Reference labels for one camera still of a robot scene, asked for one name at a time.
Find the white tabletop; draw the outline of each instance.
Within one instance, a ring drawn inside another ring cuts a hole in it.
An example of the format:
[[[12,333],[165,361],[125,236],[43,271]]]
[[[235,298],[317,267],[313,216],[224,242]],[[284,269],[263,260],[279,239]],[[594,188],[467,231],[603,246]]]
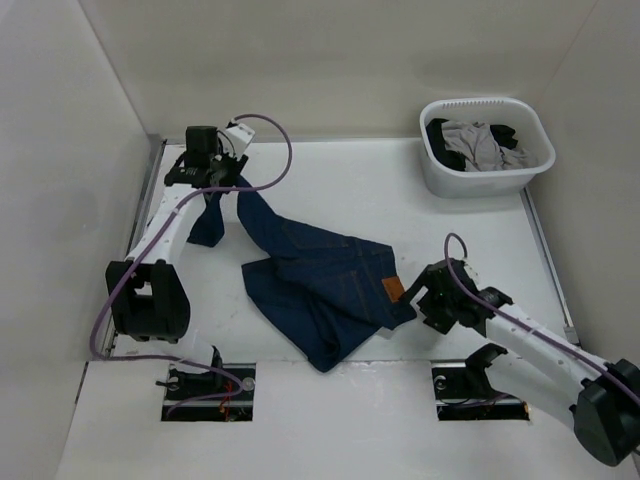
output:
[[[298,143],[291,175],[264,196],[286,217],[392,245],[405,285],[442,259],[443,239],[455,231],[482,285],[503,289],[561,333],[562,310],[520,196],[438,199],[422,181],[418,148],[413,140]],[[167,148],[165,170],[181,151]],[[254,185],[284,164],[282,144],[249,153],[245,174]],[[59,480],[636,478],[631,460],[617,469],[599,464],[535,408],[531,422],[438,422],[426,360],[466,357],[485,342],[473,331],[441,336],[416,320],[375,336],[350,359],[405,361],[313,370],[246,297],[240,265],[264,253],[234,207],[226,196],[220,245],[187,246],[178,270],[194,320],[225,361],[258,361],[254,420],[160,422],[163,389],[154,380],[166,377],[165,362],[92,362]],[[142,348],[120,337],[117,350]]]
[[[540,323],[562,334],[564,315],[535,232],[520,195],[445,200],[426,188],[417,140],[359,140],[295,144],[289,176],[263,192],[280,215],[391,245],[405,287],[429,263],[444,258],[443,242],[455,231],[467,242],[470,264],[480,285],[510,295]],[[184,146],[165,149],[149,219],[157,209],[164,174]],[[253,144],[243,175],[253,185],[275,178],[286,158],[284,144]],[[216,345],[225,362],[302,360],[303,355],[278,332],[247,297],[241,265],[265,258],[236,215],[235,194],[225,195],[226,235],[214,249],[187,245],[177,266],[191,301],[192,322]],[[381,330],[350,360],[465,358],[486,343],[456,326],[442,336],[421,317],[394,332]],[[145,345],[119,337],[117,354],[141,353]]]

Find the denim fabric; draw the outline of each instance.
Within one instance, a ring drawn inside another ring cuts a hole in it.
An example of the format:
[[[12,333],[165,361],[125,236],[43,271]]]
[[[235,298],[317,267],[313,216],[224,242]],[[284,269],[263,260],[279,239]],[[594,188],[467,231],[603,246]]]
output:
[[[204,213],[193,224],[187,242],[215,247],[224,237],[224,222],[220,211],[222,193],[214,193]]]
[[[242,177],[237,185],[250,186]],[[207,208],[203,216],[219,212]],[[380,327],[393,329],[416,317],[411,306],[392,303],[384,289],[382,280],[397,275],[391,247],[283,218],[257,192],[238,194],[238,217],[271,257],[242,266],[247,294],[321,372]],[[220,222],[211,218],[206,225]],[[220,237],[219,230],[209,233]]]

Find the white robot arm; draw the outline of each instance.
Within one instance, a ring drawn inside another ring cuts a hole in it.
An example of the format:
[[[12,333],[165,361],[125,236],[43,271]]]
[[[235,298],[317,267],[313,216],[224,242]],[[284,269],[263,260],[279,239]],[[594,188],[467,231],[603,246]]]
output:
[[[429,265],[407,290],[425,324],[447,334],[455,323],[490,340],[465,361],[465,381],[480,398],[513,395],[570,428],[600,462],[615,466],[640,444],[640,370],[612,364],[532,320],[511,298],[478,291],[461,260]]]
[[[169,356],[215,366],[217,351],[198,337],[198,326],[190,321],[189,300],[175,269],[189,233],[211,197],[197,195],[179,211],[178,204],[199,189],[232,186],[248,160],[244,152],[254,136],[251,128],[235,122],[223,131],[215,127],[187,128],[186,151],[164,179],[162,201],[144,236],[124,261],[111,262],[107,268],[111,293],[133,261],[155,241],[112,305],[119,334],[151,342]],[[176,218],[155,240],[175,212]],[[203,372],[187,365],[177,368]]]

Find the laundry basket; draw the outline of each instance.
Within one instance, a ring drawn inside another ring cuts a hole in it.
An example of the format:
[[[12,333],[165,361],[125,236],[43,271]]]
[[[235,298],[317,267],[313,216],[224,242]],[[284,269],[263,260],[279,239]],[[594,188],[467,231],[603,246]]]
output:
[[[508,125],[516,130],[518,146],[527,149],[538,165],[497,172],[459,172],[442,165],[433,154],[426,126],[434,118]],[[536,112],[524,102],[508,97],[462,98],[433,102],[420,114],[424,148],[421,164],[429,190],[439,197],[487,197],[522,190],[539,173],[549,170],[556,152]]]

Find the brown leather label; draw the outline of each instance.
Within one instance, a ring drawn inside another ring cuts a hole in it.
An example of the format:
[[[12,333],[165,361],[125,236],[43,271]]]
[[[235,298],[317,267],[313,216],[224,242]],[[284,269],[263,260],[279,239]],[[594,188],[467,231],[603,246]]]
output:
[[[391,300],[391,303],[396,303],[398,300],[400,300],[400,297],[404,293],[404,287],[402,286],[400,278],[398,278],[397,276],[383,278],[382,285],[384,285],[384,289],[386,290],[387,295],[389,295],[389,300]]]

